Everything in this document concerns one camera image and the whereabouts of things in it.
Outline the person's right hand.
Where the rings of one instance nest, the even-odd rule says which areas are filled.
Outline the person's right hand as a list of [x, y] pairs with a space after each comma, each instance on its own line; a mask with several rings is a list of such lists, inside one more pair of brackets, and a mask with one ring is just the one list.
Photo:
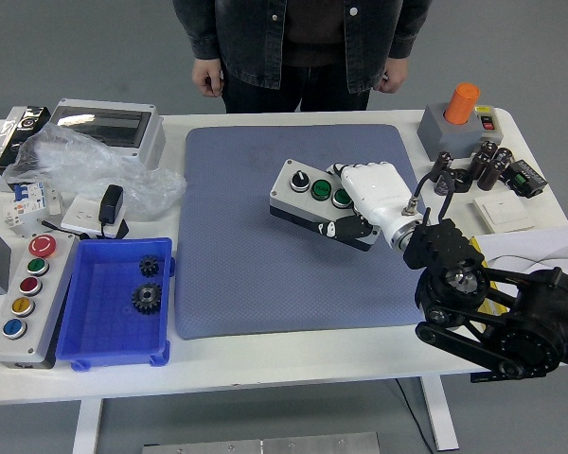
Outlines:
[[221, 97], [224, 88], [220, 59], [195, 59], [191, 72], [192, 81], [204, 97]]

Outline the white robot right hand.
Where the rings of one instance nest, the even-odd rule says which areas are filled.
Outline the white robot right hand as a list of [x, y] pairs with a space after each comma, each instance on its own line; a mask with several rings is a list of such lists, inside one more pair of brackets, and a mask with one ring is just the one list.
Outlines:
[[337, 240], [369, 236], [379, 228], [389, 246], [404, 251], [423, 216], [414, 196], [396, 168], [386, 162], [344, 166], [332, 171], [341, 179], [354, 214], [327, 222], [316, 222], [314, 230]]

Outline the person's left hand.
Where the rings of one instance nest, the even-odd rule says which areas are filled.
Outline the person's left hand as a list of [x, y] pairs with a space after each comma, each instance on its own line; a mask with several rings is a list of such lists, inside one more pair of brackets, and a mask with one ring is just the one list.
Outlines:
[[408, 60], [389, 58], [384, 66], [382, 78], [374, 90], [384, 94], [394, 94], [399, 90], [408, 76]]

